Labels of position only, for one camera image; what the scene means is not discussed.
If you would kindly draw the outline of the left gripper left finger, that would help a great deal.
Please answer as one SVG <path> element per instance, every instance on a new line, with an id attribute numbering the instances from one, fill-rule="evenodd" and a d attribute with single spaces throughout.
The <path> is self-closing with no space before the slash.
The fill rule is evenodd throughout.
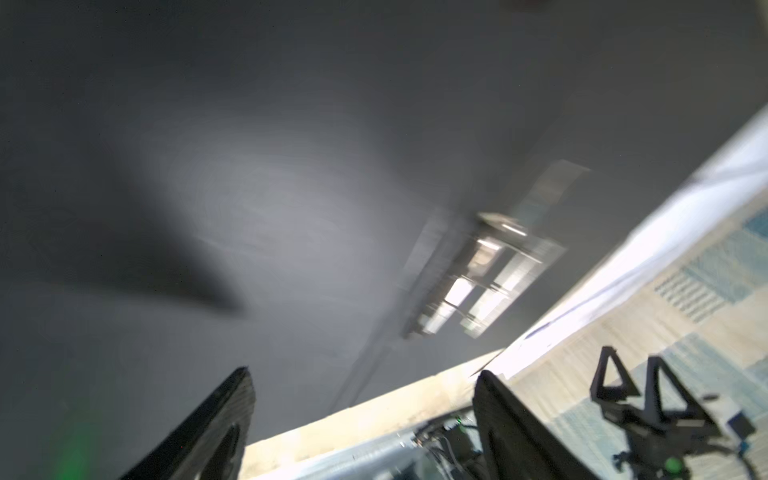
<path id="1" fill-rule="evenodd" d="M 236 479 L 256 403 L 247 367 L 235 369 L 124 479 Z"/>

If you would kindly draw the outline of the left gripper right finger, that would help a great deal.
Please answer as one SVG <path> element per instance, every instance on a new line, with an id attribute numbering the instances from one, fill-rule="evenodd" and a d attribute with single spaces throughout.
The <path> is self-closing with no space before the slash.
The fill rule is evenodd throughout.
<path id="1" fill-rule="evenodd" d="M 491 479 L 598 479 L 492 372 L 478 376 L 472 406 Z"/>

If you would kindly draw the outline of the diagram sheet top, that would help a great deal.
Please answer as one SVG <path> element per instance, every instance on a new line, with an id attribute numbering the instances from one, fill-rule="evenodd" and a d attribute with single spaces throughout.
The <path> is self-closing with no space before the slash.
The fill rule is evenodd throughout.
<path id="1" fill-rule="evenodd" d="M 631 297 L 767 186 L 761 109 L 528 331 L 485 364 L 509 379 Z"/>

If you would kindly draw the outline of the red folder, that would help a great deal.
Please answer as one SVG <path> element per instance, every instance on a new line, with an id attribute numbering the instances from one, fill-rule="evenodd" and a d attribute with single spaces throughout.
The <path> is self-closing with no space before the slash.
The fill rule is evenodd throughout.
<path id="1" fill-rule="evenodd" d="M 503 348 L 766 102 L 754 1 L 5 1 L 1 475 Z"/>

